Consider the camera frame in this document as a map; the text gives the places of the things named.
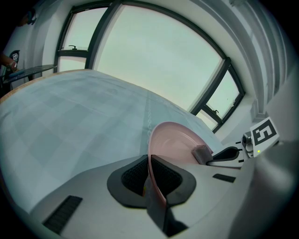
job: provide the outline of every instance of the table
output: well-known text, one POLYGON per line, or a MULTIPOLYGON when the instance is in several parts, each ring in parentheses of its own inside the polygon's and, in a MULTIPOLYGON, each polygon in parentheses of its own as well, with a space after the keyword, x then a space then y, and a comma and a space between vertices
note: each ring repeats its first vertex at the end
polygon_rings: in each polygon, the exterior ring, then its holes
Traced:
POLYGON ((146 155, 151 131, 173 121, 216 152, 223 147, 198 117, 134 84, 94 70, 60 72, 0 100, 0 168, 26 212, 73 176, 146 155))
POLYGON ((3 85, 3 91, 4 94, 8 93, 10 91, 10 84, 14 81, 20 80, 22 78, 28 77, 29 81, 31 81, 33 79, 33 75, 46 71, 46 70, 51 70, 53 68, 56 68, 56 65, 40 65, 40 66, 35 66, 29 69, 26 69, 22 74, 15 76, 15 77, 11 77, 11 78, 7 78, 4 79, 2 82, 3 85))

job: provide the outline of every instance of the window handle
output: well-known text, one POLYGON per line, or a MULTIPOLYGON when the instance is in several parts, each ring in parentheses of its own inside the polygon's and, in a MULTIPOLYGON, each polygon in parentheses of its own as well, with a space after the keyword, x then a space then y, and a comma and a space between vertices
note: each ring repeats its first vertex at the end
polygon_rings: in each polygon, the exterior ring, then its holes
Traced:
POLYGON ((69 47, 74 47, 72 50, 78 50, 74 45, 69 45, 69 47))

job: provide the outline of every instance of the pink bowl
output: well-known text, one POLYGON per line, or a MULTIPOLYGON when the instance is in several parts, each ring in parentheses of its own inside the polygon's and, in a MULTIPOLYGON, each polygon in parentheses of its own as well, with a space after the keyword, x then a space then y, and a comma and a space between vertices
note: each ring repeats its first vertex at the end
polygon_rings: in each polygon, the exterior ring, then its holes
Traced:
POLYGON ((175 122, 163 122, 157 125, 149 139, 148 158, 149 175, 151 177, 156 193, 160 201, 166 206, 166 199, 159 190, 151 166, 151 155, 171 158, 174 161, 199 164, 191 151, 197 145, 206 145, 211 153, 210 147, 192 130, 175 122))

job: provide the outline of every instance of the window frame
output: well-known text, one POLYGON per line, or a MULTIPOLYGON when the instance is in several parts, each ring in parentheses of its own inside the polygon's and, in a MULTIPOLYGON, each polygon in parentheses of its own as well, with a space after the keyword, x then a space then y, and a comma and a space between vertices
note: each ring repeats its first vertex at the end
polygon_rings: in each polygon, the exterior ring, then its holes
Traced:
POLYGON ((200 110, 203 110, 206 112, 213 120, 215 120, 218 123, 218 126, 213 130, 213 133, 217 132, 221 128, 221 126, 228 120, 228 118, 232 115, 232 113, 235 111, 235 109, 238 107, 239 103, 243 99, 245 95, 245 91, 242 87, 241 81, 235 71, 235 69, 232 66, 231 59, 225 55, 225 53, 222 51, 222 49, 217 45, 217 43, 205 32, 203 31, 199 26, 197 26, 192 21, 188 20, 187 18, 181 16, 180 14, 173 12, 167 8, 137 1, 137 0, 103 0, 103 1, 96 1, 91 3, 86 3, 80 6, 73 7, 68 14, 64 25, 62 27, 62 31, 60 33, 57 49, 55 53, 55 60, 54 64, 58 65, 58 59, 60 56, 77 56, 77 57, 84 57, 86 58, 86 64, 85 69, 92 69, 93 65, 95 63, 95 58, 97 55, 98 48, 100 46, 100 43, 104 37, 105 31, 114 17, 116 11, 121 5, 127 5, 127 6, 135 6, 135 7, 142 7, 149 10, 153 10, 159 13, 162 13, 164 15, 167 15, 187 27, 191 28, 193 31, 195 31, 198 35, 200 35, 205 41, 207 41, 208 44, 210 44, 214 50, 219 54, 219 56, 222 58, 222 62, 220 63, 217 71, 213 75, 213 78, 211 80, 210 85, 205 89, 205 92, 200 97, 198 102, 192 107, 190 110, 190 113, 193 115, 197 115, 200 110), (64 39, 66 36, 66 32, 70 26, 71 20, 76 13, 80 13, 86 10, 96 9, 96 8, 102 8, 107 7, 107 10, 103 14, 102 18, 98 22, 98 25, 93 33, 93 36, 90 40, 88 50, 62 50, 62 46, 64 43, 64 39), (229 71, 230 75, 232 76, 238 91, 239 95, 237 96, 234 106, 230 108, 228 113, 221 119, 216 112, 214 112, 210 107, 208 107, 206 104, 209 101, 210 97, 214 94, 217 87, 219 86, 220 82, 223 80, 224 75, 229 71))

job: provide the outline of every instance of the frosted window glass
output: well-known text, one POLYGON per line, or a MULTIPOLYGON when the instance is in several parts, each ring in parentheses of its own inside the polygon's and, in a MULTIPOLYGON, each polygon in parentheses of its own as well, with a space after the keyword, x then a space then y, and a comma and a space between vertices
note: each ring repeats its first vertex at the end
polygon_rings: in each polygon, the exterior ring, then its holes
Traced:
POLYGON ((227 71, 216 91, 209 99, 207 106, 212 110, 217 110, 219 112, 217 115, 223 119, 230 108, 234 106, 238 95, 238 88, 229 71, 227 71))
POLYGON ((210 44, 183 23, 145 8, 122 6, 93 68, 188 110, 220 61, 210 44))
POLYGON ((200 118, 205 124, 206 126, 209 127, 210 130, 213 130, 216 128, 216 126, 218 125, 218 123, 213 120, 211 118, 211 116, 209 116, 206 112, 204 112, 203 110, 199 111, 199 113, 196 115, 198 118, 200 118))
POLYGON ((85 62, 86 58, 83 57, 61 56, 58 60, 58 72, 84 69, 85 62))
POLYGON ((106 9, 107 7, 97 8, 75 14, 67 29, 63 50, 73 48, 69 47, 69 45, 75 45, 80 50, 87 50, 94 30, 106 9))

